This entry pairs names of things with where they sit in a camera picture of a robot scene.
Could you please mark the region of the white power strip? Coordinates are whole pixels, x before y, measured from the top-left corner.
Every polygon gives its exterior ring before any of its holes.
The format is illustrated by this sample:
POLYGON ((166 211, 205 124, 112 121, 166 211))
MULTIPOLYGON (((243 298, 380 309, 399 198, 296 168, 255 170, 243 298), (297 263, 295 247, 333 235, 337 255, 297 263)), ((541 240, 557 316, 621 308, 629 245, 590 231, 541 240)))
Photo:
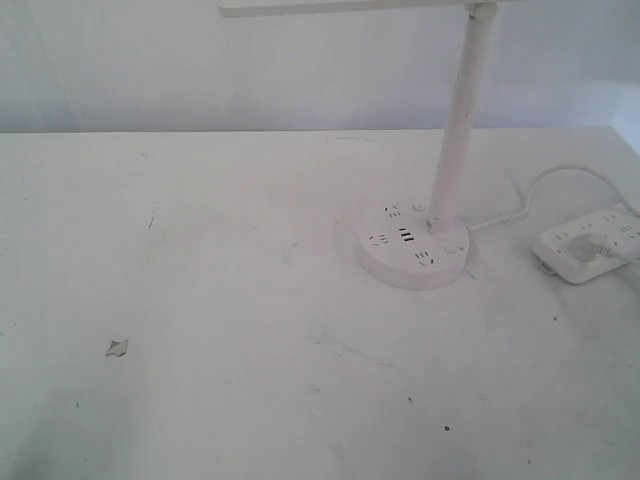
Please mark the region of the white power strip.
POLYGON ((543 232, 532 250, 545 269, 582 284, 639 261, 639 218, 616 204, 543 232))

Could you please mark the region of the white desk lamp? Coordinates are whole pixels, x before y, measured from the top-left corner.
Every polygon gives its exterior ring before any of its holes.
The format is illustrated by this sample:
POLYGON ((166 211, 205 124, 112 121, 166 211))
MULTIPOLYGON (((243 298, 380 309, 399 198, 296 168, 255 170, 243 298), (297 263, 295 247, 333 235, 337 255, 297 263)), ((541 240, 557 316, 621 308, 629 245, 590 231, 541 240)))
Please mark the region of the white desk lamp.
POLYGON ((465 270, 470 229, 458 213, 473 115, 499 4, 460 1, 466 30, 427 205, 388 201, 349 227, 358 264, 386 285, 412 291, 454 282, 465 270))

